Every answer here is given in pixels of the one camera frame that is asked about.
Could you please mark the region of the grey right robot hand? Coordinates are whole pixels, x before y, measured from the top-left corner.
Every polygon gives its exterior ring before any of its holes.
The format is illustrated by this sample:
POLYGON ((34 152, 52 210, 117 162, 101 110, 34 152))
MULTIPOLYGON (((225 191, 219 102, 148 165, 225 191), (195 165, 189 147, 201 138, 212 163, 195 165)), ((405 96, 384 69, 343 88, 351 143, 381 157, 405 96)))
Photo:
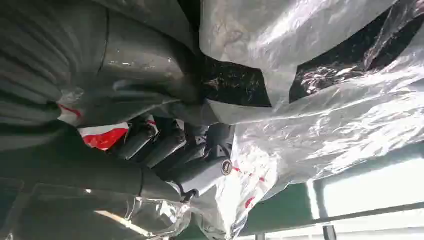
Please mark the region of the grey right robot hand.
POLYGON ((72 90, 82 90, 84 127, 194 103, 194 60, 183 44, 90 0, 1 1, 1 178, 191 198, 196 189, 87 146, 60 116, 72 90))

